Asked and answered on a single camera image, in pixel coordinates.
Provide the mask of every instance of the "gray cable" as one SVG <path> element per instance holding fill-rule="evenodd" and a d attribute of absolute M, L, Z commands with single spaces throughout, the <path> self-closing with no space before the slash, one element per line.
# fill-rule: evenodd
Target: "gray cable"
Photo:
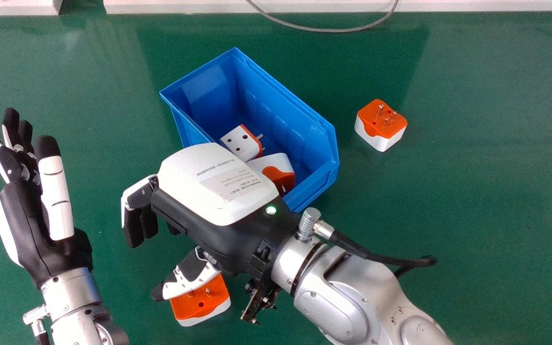
<path fill-rule="evenodd" d="M 313 28 L 311 26 L 303 26 L 303 25 L 293 24 L 293 23 L 290 23 L 290 22 L 285 22 L 284 20 L 278 19 L 278 18 L 276 18 L 272 15 L 269 15 L 265 11 L 263 11 L 261 9 L 261 7 L 257 6 L 257 4 L 252 2 L 252 0 L 246 0 L 246 2 L 250 6 L 252 6 L 255 10 L 257 10 L 259 13 L 261 13 L 261 15 L 263 15 L 263 17 L 265 17 L 265 18 L 267 18 L 267 19 L 269 19 L 273 22 L 276 22 L 278 24 L 282 24 L 284 26 L 288 26 L 290 28 L 294 28 L 294 29 L 298 29 L 298 30 L 312 31 L 314 33 L 340 34 L 340 33 L 355 33 L 357 31 L 362 31 L 362 30 L 374 28 L 378 24 L 381 24 L 381 22 L 384 22 L 385 20 L 387 20 L 393 14 L 393 11 L 395 11 L 395 8 L 397 7 L 397 3 L 399 2 L 399 0 L 394 0 L 392 8 L 389 10 L 389 12 L 387 14 L 383 15 L 383 17 L 381 19 L 378 19 L 375 22 L 371 22 L 370 24 L 366 24 L 366 25 L 363 25 L 363 26 L 357 26 L 355 28 L 346 28 L 346 29 Z"/>

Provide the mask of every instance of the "blue bin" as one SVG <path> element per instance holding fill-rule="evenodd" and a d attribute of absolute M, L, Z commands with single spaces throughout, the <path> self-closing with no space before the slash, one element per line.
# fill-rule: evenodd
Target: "blue bin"
<path fill-rule="evenodd" d="M 335 182 L 340 166 L 334 127 L 238 48 L 164 88 L 184 147 L 219 142 L 244 124 L 263 134 L 263 155 L 284 152 L 296 186 L 284 197 L 300 212 Z"/>

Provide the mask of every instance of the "metal robot forearm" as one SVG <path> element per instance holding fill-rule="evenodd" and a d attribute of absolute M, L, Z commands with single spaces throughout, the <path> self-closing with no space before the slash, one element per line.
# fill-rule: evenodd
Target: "metal robot forearm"
<path fill-rule="evenodd" d="M 49 279 L 41 287 L 44 305 L 23 316 L 38 344 L 48 344 L 42 320 L 50 316 L 55 345 L 128 345 L 125 331 L 113 323 L 88 268 Z"/>
<path fill-rule="evenodd" d="M 307 238 L 285 244 L 272 279 L 331 343 L 452 345 L 438 324 L 410 303 L 385 265 Z"/>

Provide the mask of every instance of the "black ring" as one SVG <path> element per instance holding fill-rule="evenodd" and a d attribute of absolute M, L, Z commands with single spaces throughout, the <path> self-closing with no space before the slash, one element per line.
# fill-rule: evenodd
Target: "black ring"
<path fill-rule="evenodd" d="M 295 298 L 295 292 L 298 289 L 299 278 L 302 277 L 302 273 L 304 273 L 304 269 L 306 268 L 308 261 L 311 260 L 314 253 L 316 253 L 316 251 L 320 248 L 322 244 L 323 244 L 322 241 L 318 241 L 317 243 L 315 243 L 314 247 L 308 252 L 308 255 L 306 255 L 306 257 L 304 258 L 302 265 L 299 267 L 297 275 L 295 275 L 295 279 L 291 283 L 291 297 Z"/>

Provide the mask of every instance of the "metal knob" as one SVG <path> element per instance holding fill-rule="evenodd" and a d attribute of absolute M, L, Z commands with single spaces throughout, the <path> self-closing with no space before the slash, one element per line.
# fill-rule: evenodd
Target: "metal knob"
<path fill-rule="evenodd" d="M 313 207 L 309 207 L 304 210 L 302 218 L 299 220 L 297 239 L 306 243 L 313 234 L 313 227 L 315 223 L 321 218 L 321 212 Z"/>

